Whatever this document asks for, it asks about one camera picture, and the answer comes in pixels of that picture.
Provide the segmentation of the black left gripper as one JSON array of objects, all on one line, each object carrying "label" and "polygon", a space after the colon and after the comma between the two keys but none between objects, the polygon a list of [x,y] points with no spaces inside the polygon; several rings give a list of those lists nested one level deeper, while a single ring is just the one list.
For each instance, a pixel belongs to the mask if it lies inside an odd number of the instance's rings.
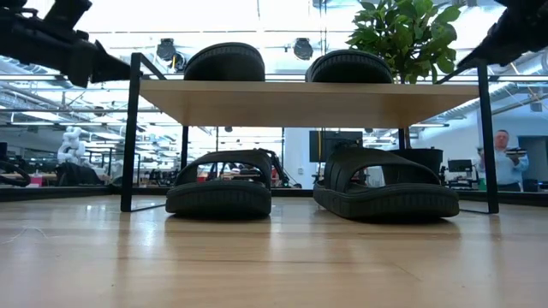
[{"label": "black left gripper", "polygon": [[87,6],[53,6],[43,18],[24,6],[1,7],[1,54],[23,64],[53,68],[75,86],[128,80],[130,65],[106,52],[101,43],[74,26]]}]

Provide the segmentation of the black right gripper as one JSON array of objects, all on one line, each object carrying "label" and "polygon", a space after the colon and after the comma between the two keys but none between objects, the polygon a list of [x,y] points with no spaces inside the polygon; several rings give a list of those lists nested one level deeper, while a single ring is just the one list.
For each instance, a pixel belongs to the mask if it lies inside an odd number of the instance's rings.
[{"label": "black right gripper", "polygon": [[508,6],[482,41],[457,64],[471,67],[480,61],[487,65],[507,65],[523,53],[547,46],[547,7]]}]

